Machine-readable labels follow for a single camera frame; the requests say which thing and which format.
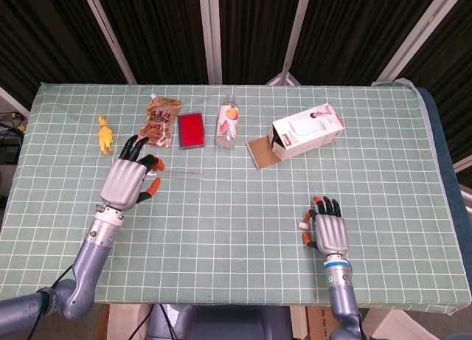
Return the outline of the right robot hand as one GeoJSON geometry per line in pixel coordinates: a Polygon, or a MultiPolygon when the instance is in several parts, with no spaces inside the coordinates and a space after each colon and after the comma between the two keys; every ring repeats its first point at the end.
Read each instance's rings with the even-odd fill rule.
{"type": "Polygon", "coordinates": [[[315,208],[310,208],[303,222],[309,225],[302,233],[303,244],[317,250],[324,257],[347,257],[349,244],[345,221],[336,199],[314,196],[315,208]]]}

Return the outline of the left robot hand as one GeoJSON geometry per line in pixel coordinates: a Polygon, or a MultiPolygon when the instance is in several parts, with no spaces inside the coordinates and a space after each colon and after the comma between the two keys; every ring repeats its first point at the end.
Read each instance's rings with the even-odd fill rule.
{"type": "Polygon", "coordinates": [[[151,199],[158,191],[162,179],[155,177],[151,185],[142,190],[150,171],[164,171],[163,161],[152,154],[139,159],[142,148],[149,138],[132,136],[123,146],[119,158],[112,164],[100,193],[106,207],[118,211],[128,211],[136,204],[151,199]]]}

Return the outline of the glass test tube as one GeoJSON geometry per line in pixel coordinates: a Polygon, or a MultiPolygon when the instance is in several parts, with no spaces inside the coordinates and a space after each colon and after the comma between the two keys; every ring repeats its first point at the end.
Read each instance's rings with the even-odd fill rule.
{"type": "Polygon", "coordinates": [[[200,173],[187,172],[187,171],[150,171],[147,176],[156,177],[160,179],[179,179],[179,180],[201,180],[200,173]]]}

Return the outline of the yellow rubber chicken toy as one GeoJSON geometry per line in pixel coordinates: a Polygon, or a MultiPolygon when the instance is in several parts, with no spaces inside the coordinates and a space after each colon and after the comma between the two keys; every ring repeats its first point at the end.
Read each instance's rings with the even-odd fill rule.
{"type": "Polygon", "coordinates": [[[100,151],[103,155],[107,155],[111,152],[111,144],[113,142],[112,130],[106,122],[106,118],[103,115],[100,115],[98,118],[100,124],[99,128],[99,145],[100,151]]]}

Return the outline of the red ink pad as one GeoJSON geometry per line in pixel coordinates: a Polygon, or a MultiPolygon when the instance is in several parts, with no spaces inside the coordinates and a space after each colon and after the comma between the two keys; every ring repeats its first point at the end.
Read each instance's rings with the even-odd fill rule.
{"type": "Polygon", "coordinates": [[[201,113],[178,115],[178,137],[181,149],[200,148],[206,144],[201,113]]]}

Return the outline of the brown cardboard floor box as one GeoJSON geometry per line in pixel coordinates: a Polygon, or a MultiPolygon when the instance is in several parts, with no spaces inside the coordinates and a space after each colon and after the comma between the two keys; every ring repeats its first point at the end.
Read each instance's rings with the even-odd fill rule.
{"type": "Polygon", "coordinates": [[[338,327],[329,307],[307,307],[310,340],[329,340],[338,327]]]}

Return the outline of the green checked tablecloth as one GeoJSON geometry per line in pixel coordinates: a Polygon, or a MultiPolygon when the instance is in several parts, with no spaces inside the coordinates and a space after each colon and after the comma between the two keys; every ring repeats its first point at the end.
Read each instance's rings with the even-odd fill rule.
{"type": "Polygon", "coordinates": [[[168,170],[123,225],[97,302],[325,305],[323,257],[298,227],[314,196],[345,219],[358,303],[453,313],[471,301],[457,219],[445,193],[426,105],[406,80],[374,86],[125,86],[43,84],[32,104],[0,233],[0,299],[65,277],[125,141],[151,94],[201,113],[206,144],[147,146],[168,170]],[[235,146],[215,144],[226,96],[239,108],[235,146]],[[272,122],[329,103],[345,124],[334,142],[258,169],[246,143],[272,122]],[[112,130],[99,145],[98,118],[112,130]]]}

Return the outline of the white cardboard box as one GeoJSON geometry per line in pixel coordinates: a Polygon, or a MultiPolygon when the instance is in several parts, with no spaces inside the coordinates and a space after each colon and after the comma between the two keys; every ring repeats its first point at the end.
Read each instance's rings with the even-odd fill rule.
{"type": "Polygon", "coordinates": [[[272,122],[266,136],[246,143],[258,169],[291,159],[334,142],[345,124],[325,103],[272,122]]]}

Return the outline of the white floor box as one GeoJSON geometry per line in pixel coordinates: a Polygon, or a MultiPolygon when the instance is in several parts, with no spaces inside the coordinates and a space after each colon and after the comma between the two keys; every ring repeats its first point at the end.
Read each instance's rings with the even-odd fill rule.
{"type": "Polygon", "coordinates": [[[376,339],[439,340],[403,310],[370,309],[362,327],[376,339]]]}

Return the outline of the clear plastic bottle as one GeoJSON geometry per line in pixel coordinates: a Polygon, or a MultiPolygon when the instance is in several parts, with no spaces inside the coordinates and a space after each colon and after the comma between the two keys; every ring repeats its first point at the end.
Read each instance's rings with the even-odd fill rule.
{"type": "Polygon", "coordinates": [[[215,144],[218,147],[232,148],[235,146],[238,119],[239,108],[236,98],[232,95],[226,96],[218,112],[215,132],[215,144]]]}

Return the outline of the grey robot torso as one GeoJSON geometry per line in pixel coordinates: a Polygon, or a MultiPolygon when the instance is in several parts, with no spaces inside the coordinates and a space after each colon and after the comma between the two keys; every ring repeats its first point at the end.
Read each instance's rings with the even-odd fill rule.
{"type": "Polygon", "coordinates": [[[155,305],[146,340],[293,340],[290,308],[155,305]]]}

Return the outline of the blue padded table edge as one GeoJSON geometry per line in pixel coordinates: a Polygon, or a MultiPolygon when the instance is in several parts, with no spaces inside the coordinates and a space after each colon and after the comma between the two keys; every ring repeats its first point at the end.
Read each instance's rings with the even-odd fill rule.
{"type": "Polygon", "coordinates": [[[420,92],[428,112],[434,146],[437,153],[437,161],[439,163],[440,174],[445,188],[445,193],[448,197],[449,205],[450,207],[464,208],[464,201],[460,192],[456,173],[453,169],[453,163],[443,131],[439,111],[437,109],[437,104],[433,96],[426,89],[421,87],[418,87],[417,89],[420,92]]]}

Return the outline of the dark pleated curtain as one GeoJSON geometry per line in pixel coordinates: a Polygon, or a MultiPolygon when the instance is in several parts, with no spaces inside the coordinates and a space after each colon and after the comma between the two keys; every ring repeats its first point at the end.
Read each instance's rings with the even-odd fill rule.
{"type": "MultiPolygon", "coordinates": [[[[299,0],[218,0],[222,79],[282,69],[299,0]]],[[[304,85],[376,80],[433,0],[309,0],[291,74],[304,85]]],[[[199,0],[100,0],[140,84],[208,81],[199,0]]],[[[472,0],[459,0],[400,73],[429,90],[454,161],[472,154],[472,0]]],[[[86,0],[0,0],[0,87],[30,107],[39,85],[123,84],[86,0]]]]}

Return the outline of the white metal frame post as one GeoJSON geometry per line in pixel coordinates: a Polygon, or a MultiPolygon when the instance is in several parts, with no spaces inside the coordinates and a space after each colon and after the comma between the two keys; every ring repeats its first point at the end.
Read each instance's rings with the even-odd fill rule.
{"type": "Polygon", "coordinates": [[[122,47],[100,0],[86,0],[128,84],[137,84],[122,47]]]}
{"type": "Polygon", "coordinates": [[[290,69],[294,60],[309,1],[310,0],[298,1],[282,70],[267,83],[268,86],[300,86],[300,82],[290,73],[290,69]]]}
{"type": "Polygon", "coordinates": [[[0,99],[8,103],[10,106],[14,107],[15,110],[20,112],[25,118],[30,117],[30,111],[25,108],[16,98],[10,95],[6,90],[0,86],[0,99]]]}
{"type": "Polygon", "coordinates": [[[398,50],[379,74],[377,82],[391,82],[405,69],[459,0],[433,0],[398,50]]]}
{"type": "Polygon", "coordinates": [[[219,0],[199,1],[208,82],[210,85],[222,85],[223,67],[219,0]]]}

